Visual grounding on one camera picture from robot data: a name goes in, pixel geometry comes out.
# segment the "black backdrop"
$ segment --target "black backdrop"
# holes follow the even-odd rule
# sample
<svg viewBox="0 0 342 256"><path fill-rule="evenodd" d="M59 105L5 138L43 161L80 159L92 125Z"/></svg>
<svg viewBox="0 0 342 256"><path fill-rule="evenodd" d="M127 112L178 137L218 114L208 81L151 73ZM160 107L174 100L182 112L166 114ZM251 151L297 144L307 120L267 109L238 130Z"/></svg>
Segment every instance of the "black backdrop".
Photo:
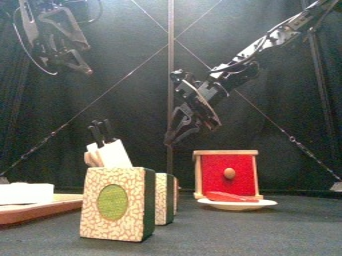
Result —
<svg viewBox="0 0 342 256"><path fill-rule="evenodd" d="M95 71L91 77L72 72L49 76L33 65L25 72L23 67L12 64L23 63L23 52L19 56L4 50L7 48L1 45L1 61L3 56L11 54L13 57L1 63L1 76L8 77L13 72L16 75L12 77L27 74L24 83L13 79L8 83L8 79L1 78L1 88L7 90L4 94L1 89L1 98L7 99L1 112L3 170L72 119L44 147L8 172L11 181L51 182L57 187L83 186L87 170L83 152L91 143L87 126L93 119L104 118L111 120L134 165L166 172L167 1L112 0L103 1L103 5L100 20L83 27L92 46L84 53ZM274 25L301 10L299 0L175 1L175 36L191 51L175 42L175 69L191 71L203 80L207 68L199 59L210 67L227 63ZM341 13L334 12L319 30L319 38L337 133L334 140L339 145L341 158L342 39L338 22ZM8 30L4 18L1 44L7 36L20 51L15 34ZM341 163L331 156L309 43L275 54L270 63L259 78L240 86L238 91L341 175ZM20 111L13 117L8 113L19 104L13 99L8 100L15 95L8 93L8 89L17 90L23 85ZM335 181L333 176L298 150L236 92L219 103L216 111L223 127L215 133L203 131L190 136L174 148L174 174L183 188L194 188L192 151L199 149L259 150L256 161L262 189L330 188Z"/></svg>

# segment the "knife block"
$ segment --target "knife block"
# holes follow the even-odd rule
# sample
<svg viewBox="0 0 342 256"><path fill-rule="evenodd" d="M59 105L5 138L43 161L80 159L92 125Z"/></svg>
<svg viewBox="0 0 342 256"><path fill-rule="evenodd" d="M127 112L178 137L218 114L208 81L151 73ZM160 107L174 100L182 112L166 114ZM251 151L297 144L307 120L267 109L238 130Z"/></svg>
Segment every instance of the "knife block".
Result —
<svg viewBox="0 0 342 256"><path fill-rule="evenodd" d="M155 230L155 172L143 167L88 168L80 236L142 242Z"/></svg>
<svg viewBox="0 0 342 256"><path fill-rule="evenodd" d="M96 150L96 155L104 167L132 167L122 140L104 144L104 147Z"/></svg>

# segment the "knife handle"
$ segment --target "knife handle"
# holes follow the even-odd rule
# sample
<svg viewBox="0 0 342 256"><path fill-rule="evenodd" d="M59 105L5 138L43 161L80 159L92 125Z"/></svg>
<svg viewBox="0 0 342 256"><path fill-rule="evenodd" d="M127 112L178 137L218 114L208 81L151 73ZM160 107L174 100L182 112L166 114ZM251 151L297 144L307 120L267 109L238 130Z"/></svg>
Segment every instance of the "knife handle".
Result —
<svg viewBox="0 0 342 256"><path fill-rule="evenodd" d="M100 131L104 136L105 143L112 143L117 140L112 136L112 126L111 126L111 122L108 119L104 119L103 122L100 123Z"/></svg>
<svg viewBox="0 0 342 256"><path fill-rule="evenodd" d="M97 148L101 148L104 146L104 143L101 141L101 134L100 134L97 127L91 125L88 127L88 130L91 131L92 139L95 140Z"/></svg>

